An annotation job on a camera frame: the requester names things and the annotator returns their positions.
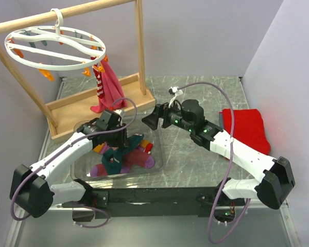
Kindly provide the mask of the purple sock with orange cuff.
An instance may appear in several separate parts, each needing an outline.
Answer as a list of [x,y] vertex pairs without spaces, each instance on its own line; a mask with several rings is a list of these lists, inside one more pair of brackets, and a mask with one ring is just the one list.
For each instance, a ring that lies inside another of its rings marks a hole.
[[[109,148],[111,147],[104,143],[96,146],[93,151],[103,155]],[[155,159],[151,154],[145,153],[139,144],[136,149],[123,156],[123,166],[128,166],[129,164],[150,169],[155,165]]]

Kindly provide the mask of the red white striped sock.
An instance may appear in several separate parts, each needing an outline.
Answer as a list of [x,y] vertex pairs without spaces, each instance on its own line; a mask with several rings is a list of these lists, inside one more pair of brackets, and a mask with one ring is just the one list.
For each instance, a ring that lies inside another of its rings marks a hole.
[[153,148],[153,144],[148,140],[142,140],[140,143],[141,147],[144,149],[145,153],[151,154],[151,150]]
[[105,96],[104,88],[102,84],[102,72],[105,72],[101,62],[98,62],[94,65],[92,65],[92,69],[94,72],[94,75],[96,77],[96,83],[97,83],[97,97],[99,99],[103,99]]

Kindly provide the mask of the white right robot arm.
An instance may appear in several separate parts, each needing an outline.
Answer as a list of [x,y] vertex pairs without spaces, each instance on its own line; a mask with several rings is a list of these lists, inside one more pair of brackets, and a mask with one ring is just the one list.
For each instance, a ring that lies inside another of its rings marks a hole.
[[208,121],[197,100],[181,104],[174,101],[162,106],[163,128],[171,125],[189,132],[191,140],[219,154],[252,175],[252,179],[227,179],[216,192],[216,201],[228,205],[233,199],[258,199],[271,209],[279,209],[295,186],[290,161],[262,154]]

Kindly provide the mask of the pink sock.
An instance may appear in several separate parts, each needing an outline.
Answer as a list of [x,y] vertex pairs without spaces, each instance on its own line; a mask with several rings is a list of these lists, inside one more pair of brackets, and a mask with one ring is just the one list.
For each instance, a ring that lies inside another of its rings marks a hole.
[[119,100],[124,98],[125,95],[116,74],[105,59],[101,60],[101,64],[105,70],[105,72],[102,72],[102,84],[105,96],[103,99],[97,97],[98,104],[91,106],[90,110],[94,113],[101,113],[105,109],[117,110],[126,107],[126,100]]

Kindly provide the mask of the dark teal sock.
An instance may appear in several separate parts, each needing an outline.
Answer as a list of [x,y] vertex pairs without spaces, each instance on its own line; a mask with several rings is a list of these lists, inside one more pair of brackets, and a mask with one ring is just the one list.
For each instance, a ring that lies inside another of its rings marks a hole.
[[123,166],[123,155],[126,153],[126,147],[109,148],[103,155],[101,162],[108,175],[119,174]]
[[118,148],[113,157],[117,160],[122,159],[125,154],[136,149],[144,138],[144,134],[134,134],[127,138],[128,145],[123,148]]

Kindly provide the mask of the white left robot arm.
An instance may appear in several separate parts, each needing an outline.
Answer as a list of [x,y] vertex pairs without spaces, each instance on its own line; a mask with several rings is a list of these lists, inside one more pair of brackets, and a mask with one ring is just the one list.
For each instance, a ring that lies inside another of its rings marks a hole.
[[58,185],[54,185],[54,181],[64,167],[98,147],[101,148],[101,163],[91,170],[93,178],[124,174],[133,165],[153,168],[156,160],[151,151],[160,144],[140,131],[128,135],[130,124],[123,123],[122,119],[120,110],[104,110],[99,118],[80,125],[71,138],[49,156],[30,167],[18,166],[10,190],[12,204],[17,204],[34,218],[60,203],[90,205],[93,195],[88,184],[78,179]]

